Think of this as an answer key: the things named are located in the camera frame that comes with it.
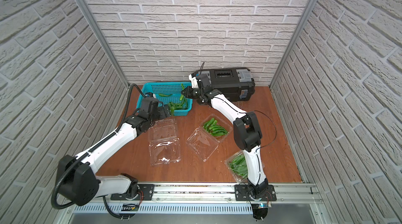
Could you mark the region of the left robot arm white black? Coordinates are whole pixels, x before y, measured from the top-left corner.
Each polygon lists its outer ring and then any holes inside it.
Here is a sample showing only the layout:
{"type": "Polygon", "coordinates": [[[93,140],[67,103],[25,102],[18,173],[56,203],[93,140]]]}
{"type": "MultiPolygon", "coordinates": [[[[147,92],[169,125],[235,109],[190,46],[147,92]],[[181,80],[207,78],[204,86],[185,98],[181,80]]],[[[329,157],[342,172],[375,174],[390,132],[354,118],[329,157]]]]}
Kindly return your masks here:
{"type": "Polygon", "coordinates": [[[87,150],[64,156],[58,163],[51,194],[54,209],[83,206],[97,197],[122,194],[131,200],[139,195],[138,181],[121,174],[98,177],[100,167],[124,145],[147,132],[153,123],[171,117],[170,108],[153,97],[143,99],[141,107],[127,117],[109,135],[87,150]]]}

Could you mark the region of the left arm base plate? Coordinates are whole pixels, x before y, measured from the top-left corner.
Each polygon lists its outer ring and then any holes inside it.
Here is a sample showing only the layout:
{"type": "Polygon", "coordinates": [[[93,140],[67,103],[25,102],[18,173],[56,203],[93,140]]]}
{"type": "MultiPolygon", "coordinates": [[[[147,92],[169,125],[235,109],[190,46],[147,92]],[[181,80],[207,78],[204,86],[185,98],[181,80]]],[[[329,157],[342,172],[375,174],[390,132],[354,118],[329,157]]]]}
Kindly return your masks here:
{"type": "Polygon", "coordinates": [[[112,194],[112,201],[151,201],[155,184],[137,184],[133,190],[123,194],[112,194]]]}

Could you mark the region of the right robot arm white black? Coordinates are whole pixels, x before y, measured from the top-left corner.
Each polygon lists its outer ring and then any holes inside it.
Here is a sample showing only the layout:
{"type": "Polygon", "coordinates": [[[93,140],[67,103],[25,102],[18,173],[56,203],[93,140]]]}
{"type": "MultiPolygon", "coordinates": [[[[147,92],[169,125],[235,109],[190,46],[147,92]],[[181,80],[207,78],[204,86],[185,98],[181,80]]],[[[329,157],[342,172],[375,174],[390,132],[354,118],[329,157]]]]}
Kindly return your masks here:
{"type": "Polygon", "coordinates": [[[225,95],[213,89],[207,74],[190,74],[191,86],[181,93],[199,104],[207,104],[222,113],[233,123],[236,145],[243,151],[248,168],[248,185],[254,199],[260,198],[268,189],[269,182],[263,171],[261,160],[262,132],[254,112],[246,112],[236,107],[225,95]]]}

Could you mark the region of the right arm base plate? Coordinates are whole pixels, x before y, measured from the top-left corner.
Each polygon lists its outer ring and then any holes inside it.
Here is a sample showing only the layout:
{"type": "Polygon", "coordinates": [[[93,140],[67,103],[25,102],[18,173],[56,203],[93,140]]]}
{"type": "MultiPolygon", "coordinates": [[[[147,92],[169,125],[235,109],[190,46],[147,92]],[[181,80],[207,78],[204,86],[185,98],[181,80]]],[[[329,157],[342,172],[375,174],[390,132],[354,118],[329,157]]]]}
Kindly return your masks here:
{"type": "Polygon", "coordinates": [[[234,195],[236,201],[245,202],[275,202],[277,201],[276,192],[274,186],[271,184],[259,185],[258,187],[253,187],[248,184],[236,184],[234,185],[234,195]]]}

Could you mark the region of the teal plastic basket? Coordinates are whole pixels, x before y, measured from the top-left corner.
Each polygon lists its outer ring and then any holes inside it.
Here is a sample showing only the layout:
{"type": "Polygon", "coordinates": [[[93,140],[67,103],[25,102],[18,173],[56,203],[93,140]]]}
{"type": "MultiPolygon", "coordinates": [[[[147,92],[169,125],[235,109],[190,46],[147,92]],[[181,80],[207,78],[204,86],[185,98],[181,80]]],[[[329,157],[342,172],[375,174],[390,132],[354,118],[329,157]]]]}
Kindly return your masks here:
{"type": "Polygon", "coordinates": [[[156,99],[163,102],[164,105],[178,105],[181,109],[174,110],[174,116],[186,116],[192,109],[192,99],[180,100],[182,90],[191,87],[190,82],[150,82],[142,87],[144,94],[152,93],[156,99]]]}

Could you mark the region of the clear clamshell container with peppers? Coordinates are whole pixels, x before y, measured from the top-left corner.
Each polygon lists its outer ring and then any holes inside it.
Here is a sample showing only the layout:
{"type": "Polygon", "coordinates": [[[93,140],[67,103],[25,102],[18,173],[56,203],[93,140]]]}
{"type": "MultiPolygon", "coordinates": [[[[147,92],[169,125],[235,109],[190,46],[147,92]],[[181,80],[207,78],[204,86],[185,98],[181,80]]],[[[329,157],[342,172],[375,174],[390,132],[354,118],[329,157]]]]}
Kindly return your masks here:
{"type": "Polygon", "coordinates": [[[181,161],[178,132],[175,118],[159,120],[149,130],[149,154],[152,166],[181,161]]]}

